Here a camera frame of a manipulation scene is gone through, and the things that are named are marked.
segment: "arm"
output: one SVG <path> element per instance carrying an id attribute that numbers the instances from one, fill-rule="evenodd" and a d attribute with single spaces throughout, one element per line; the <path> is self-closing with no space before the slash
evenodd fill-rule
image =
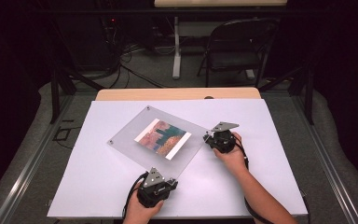
<path id="1" fill-rule="evenodd" d="M 289 212 L 251 175 L 239 147 L 235 146 L 227 154 L 220 153 L 216 148 L 213 152 L 237 179 L 246 200 L 258 215 L 273 223 L 296 223 Z"/>
<path id="2" fill-rule="evenodd" d="M 128 208 L 127 215 L 123 221 L 123 224 L 145 224 L 150 218 L 152 218 L 155 214 L 159 212 L 164 201 L 159 201 L 155 207 L 145 208 L 138 200 L 138 188 L 141 183 L 136 185 L 136 190 L 131 195 Z"/>

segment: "white tabletop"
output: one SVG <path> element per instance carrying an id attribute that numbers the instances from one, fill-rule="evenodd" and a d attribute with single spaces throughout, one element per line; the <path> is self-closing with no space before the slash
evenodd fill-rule
<path id="1" fill-rule="evenodd" d="M 155 7 L 278 7 L 287 0 L 155 0 Z"/>
<path id="2" fill-rule="evenodd" d="M 93 102 L 68 161 L 48 217 L 121 217 L 127 194 L 146 169 L 106 142 L 147 105 L 211 129 L 240 124 L 250 171 L 292 214 L 307 209 L 264 100 Z M 180 175 L 156 218 L 248 217 L 241 188 L 207 145 Z"/>

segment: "dark background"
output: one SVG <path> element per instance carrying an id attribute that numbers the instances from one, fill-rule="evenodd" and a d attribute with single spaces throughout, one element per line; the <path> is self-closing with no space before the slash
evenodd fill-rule
<path id="1" fill-rule="evenodd" d="M 104 1 L 96 6 L 89 0 L 76 1 L 0 0 L 0 178 L 19 148 L 40 103 L 38 89 L 50 81 L 56 62 L 76 70 L 110 69 L 117 58 L 106 45 L 103 21 L 96 18 L 56 20 L 57 31 L 46 18 L 25 13 L 32 7 L 150 7 L 150 1 L 132 5 L 125 1 Z M 333 1 L 289 0 L 288 8 L 326 8 Z M 326 99 L 337 125 L 340 144 L 358 170 L 358 1 L 339 1 L 346 8 L 341 23 L 332 28 L 332 41 L 324 49 L 315 68 L 315 89 Z M 141 38 L 150 48 L 154 39 L 151 26 L 158 20 L 132 18 L 118 21 L 134 39 Z M 327 18 L 283 18 L 272 47 L 266 77 L 278 77 L 301 65 L 313 48 L 318 31 Z"/>

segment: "table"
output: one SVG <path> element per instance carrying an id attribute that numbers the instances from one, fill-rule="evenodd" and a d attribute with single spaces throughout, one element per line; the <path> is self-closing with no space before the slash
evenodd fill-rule
<path id="1" fill-rule="evenodd" d="M 203 100 L 206 96 L 215 99 Z M 145 168 L 106 142 L 146 105 L 202 127 L 212 128 L 219 121 L 238 122 L 240 127 L 235 131 L 245 139 L 251 173 L 292 215 L 307 214 L 258 90 L 195 88 L 100 91 L 91 104 L 48 217 L 121 217 L 128 191 Z M 156 218 L 250 217 L 241 188 L 207 145 L 201 147 L 178 181 L 178 188 Z"/>
<path id="2" fill-rule="evenodd" d="M 284 7 L 287 0 L 155 0 L 155 7 Z M 222 22 L 184 22 L 179 24 L 174 18 L 175 56 L 173 60 L 172 78 L 180 77 L 181 50 L 179 36 L 209 36 L 212 30 Z M 253 71 L 246 71 L 254 76 Z"/>

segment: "hand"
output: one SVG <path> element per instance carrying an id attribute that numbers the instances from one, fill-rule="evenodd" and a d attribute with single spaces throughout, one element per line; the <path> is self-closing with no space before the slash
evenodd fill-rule
<path id="1" fill-rule="evenodd" d="M 136 184 L 136 190 L 131 195 L 129 204 L 127 206 L 127 215 L 124 219 L 125 224 L 145 224 L 147 223 L 150 218 L 155 216 L 159 210 L 161 209 L 164 201 L 159 201 L 156 206 L 145 208 L 138 199 L 138 188 L 141 186 L 141 182 Z"/>
<path id="2" fill-rule="evenodd" d="M 237 133 L 232 133 L 236 138 L 236 142 L 238 145 L 241 144 L 241 137 Z M 238 146 L 235 146 L 228 153 L 221 153 L 216 148 L 213 149 L 214 155 L 219 158 L 228 170 L 234 175 L 238 176 L 239 174 L 243 174 L 243 172 L 248 172 L 245 160 L 243 159 L 243 153 Z"/>

